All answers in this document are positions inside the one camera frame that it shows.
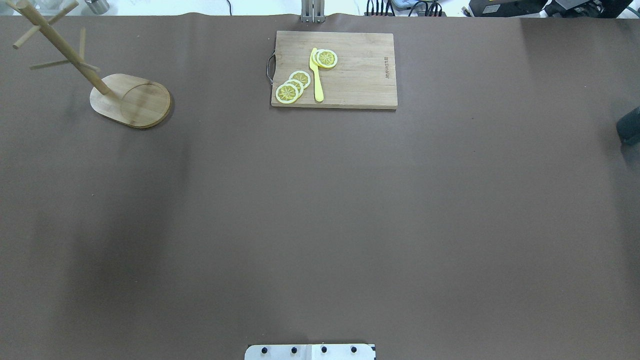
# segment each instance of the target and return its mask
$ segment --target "electronic equipment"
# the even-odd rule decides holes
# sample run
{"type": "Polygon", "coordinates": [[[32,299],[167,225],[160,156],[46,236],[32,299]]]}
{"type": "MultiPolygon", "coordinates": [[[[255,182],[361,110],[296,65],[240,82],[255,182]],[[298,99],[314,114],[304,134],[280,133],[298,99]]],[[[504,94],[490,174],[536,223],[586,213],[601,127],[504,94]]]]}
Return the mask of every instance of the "electronic equipment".
{"type": "Polygon", "coordinates": [[[545,6],[550,17],[599,17],[613,19],[629,6],[632,0],[553,0],[545,6]]]}
{"type": "Polygon", "coordinates": [[[471,0],[474,17],[512,17],[540,13],[547,0],[471,0]]]}

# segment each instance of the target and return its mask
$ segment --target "yellow knife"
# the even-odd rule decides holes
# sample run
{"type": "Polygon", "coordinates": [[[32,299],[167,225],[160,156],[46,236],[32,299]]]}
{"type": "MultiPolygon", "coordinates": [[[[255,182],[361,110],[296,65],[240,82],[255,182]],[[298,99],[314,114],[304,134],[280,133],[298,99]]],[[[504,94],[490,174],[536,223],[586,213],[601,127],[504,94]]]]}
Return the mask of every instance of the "yellow knife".
{"type": "Polygon", "coordinates": [[[322,91],[322,84],[320,84],[320,72],[318,71],[318,65],[314,63],[314,54],[316,51],[316,47],[311,50],[311,55],[309,56],[309,68],[314,72],[314,95],[316,97],[316,101],[322,102],[324,100],[324,92],[322,91]]]}

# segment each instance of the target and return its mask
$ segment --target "black device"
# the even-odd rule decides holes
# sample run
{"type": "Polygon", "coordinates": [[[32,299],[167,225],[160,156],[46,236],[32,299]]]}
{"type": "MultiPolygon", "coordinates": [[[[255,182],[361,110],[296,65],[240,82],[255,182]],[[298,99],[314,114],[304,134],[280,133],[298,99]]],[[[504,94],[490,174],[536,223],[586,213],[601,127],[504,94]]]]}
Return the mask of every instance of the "black device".
{"type": "Polygon", "coordinates": [[[545,6],[545,12],[551,17],[599,17],[613,19],[631,3],[632,0],[553,0],[545,6]]]}
{"type": "Polygon", "coordinates": [[[627,145],[635,145],[640,142],[640,107],[618,120],[616,124],[620,141],[627,145]]]}
{"type": "Polygon", "coordinates": [[[474,17],[512,17],[539,13],[547,0],[471,0],[474,17]]]}

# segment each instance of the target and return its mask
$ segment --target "metal handle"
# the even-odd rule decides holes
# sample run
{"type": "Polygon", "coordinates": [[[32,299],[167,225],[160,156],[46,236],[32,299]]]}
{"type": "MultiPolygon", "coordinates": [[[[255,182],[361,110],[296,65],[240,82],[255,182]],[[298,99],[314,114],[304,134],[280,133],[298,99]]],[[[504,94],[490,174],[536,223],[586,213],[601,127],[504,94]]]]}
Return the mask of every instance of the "metal handle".
{"type": "Polygon", "coordinates": [[[273,63],[275,63],[276,60],[276,51],[273,51],[273,54],[271,54],[271,56],[269,56],[269,58],[267,59],[267,79],[269,79],[269,84],[271,84],[271,86],[273,86],[273,77],[270,75],[271,73],[271,59],[273,59],[273,63]]]}

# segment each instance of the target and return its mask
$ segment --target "wooden peg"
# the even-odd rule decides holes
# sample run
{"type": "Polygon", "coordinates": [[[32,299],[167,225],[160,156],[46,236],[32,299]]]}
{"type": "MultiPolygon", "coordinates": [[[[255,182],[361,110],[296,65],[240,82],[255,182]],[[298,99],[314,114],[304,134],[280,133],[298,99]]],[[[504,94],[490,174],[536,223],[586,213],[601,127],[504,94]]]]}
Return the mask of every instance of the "wooden peg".
{"type": "Polygon", "coordinates": [[[80,46],[78,47],[78,53],[84,60],[84,43],[86,42],[86,29],[83,27],[80,29],[80,46]]]}
{"type": "MultiPolygon", "coordinates": [[[[74,8],[76,8],[76,6],[78,6],[77,2],[73,2],[70,3],[69,5],[65,6],[64,9],[62,9],[59,13],[57,13],[54,17],[52,17],[51,19],[48,20],[49,25],[53,25],[55,24],[58,20],[62,19],[66,14],[68,14],[71,10],[73,10],[74,8]]],[[[14,44],[13,44],[13,48],[14,49],[20,49],[20,46],[24,45],[25,42],[27,42],[27,40],[29,40],[35,33],[37,33],[38,31],[40,31],[40,25],[34,25],[31,29],[29,29],[29,31],[27,31],[24,35],[22,35],[14,44]]]]}
{"type": "Polygon", "coordinates": [[[69,61],[68,60],[58,60],[58,61],[51,61],[48,63],[42,63],[42,64],[37,64],[37,65],[32,65],[29,67],[30,70],[38,70],[38,69],[45,69],[47,67],[53,67],[53,66],[58,66],[58,65],[64,65],[64,64],[68,64],[69,61]]]}
{"type": "Polygon", "coordinates": [[[87,69],[92,69],[95,72],[100,72],[100,68],[97,67],[97,66],[93,66],[93,65],[90,65],[90,64],[87,64],[87,63],[80,63],[80,66],[84,66],[87,69]]]}

